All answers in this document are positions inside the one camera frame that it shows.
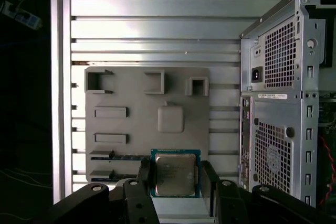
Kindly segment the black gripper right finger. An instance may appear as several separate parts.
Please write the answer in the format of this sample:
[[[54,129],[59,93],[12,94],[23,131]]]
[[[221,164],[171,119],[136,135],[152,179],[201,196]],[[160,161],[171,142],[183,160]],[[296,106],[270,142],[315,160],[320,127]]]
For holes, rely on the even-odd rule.
[[[318,223],[319,212],[283,191],[257,185],[251,192],[220,179],[208,161],[201,161],[201,193],[217,223]]]

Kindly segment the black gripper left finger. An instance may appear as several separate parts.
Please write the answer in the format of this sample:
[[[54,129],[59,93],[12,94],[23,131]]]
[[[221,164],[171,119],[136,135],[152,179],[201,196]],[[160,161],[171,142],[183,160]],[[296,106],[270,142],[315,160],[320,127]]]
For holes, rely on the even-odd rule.
[[[151,162],[113,190],[90,183],[52,206],[52,223],[159,223],[150,197]]]

